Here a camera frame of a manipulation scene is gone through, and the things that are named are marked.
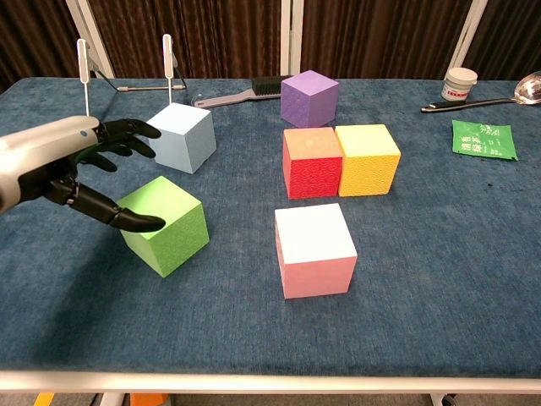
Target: blue tabletop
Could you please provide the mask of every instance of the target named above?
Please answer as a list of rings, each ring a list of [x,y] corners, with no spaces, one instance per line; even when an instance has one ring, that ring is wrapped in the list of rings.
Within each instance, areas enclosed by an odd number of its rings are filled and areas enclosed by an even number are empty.
[[[117,80],[163,85],[163,80]],[[402,151],[384,196],[289,201],[279,100],[212,110],[217,150],[190,175],[141,156],[79,180],[118,199],[163,175],[202,200],[210,244],[162,279],[120,232],[39,199],[0,216],[0,370],[541,377],[541,110],[423,114],[429,80],[340,80],[331,125],[384,123]],[[189,80],[231,94],[248,80]],[[479,82],[472,98],[512,95]],[[90,86],[102,121],[147,120],[167,93]],[[78,80],[21,80],[0,134],[84,114]],[[519,161],[451,151],[451,120],[510,124]],[[340,204],[358,250],[347,294],[284,300],[277,208]]]

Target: white jar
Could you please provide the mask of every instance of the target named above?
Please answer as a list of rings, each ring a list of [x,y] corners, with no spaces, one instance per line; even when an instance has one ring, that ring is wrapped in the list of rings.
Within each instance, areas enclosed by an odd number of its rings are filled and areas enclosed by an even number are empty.
[[[441,96],[446,100],[466,100],[472,86],[477,83],[477,74],[466,68],[451,68],[445,75]]]

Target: jar lid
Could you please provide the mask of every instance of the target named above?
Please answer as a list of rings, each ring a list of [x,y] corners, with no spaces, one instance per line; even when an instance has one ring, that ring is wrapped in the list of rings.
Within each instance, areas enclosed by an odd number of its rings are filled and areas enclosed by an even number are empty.
[[[475,85],[477,83],[477,74],[466,68],[451,68],[445,78],[459,85]]]

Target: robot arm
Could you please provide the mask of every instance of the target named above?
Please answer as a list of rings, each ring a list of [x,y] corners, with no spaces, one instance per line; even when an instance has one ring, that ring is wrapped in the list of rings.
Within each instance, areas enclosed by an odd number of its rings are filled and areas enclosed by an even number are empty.
[[[40,196],[69,205],[115,228],[132,232],[157,231],[163,219],[136,214],[76,181],[77,164],[93,164],[108,172],[117,167],[99,152],[147,157],[154,151],[134,135],[160,137],[160,131],[135,119],[100,123],[75,116],[0,137],[0,214]]]

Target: black bristles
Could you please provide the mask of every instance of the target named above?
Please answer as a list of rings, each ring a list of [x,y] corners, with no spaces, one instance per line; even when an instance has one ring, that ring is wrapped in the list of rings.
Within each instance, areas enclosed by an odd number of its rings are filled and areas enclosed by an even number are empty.
[[[279,95],[281,82],[291,76],[268,76],[265,78],[253,78],[252,90],[256,96]]]

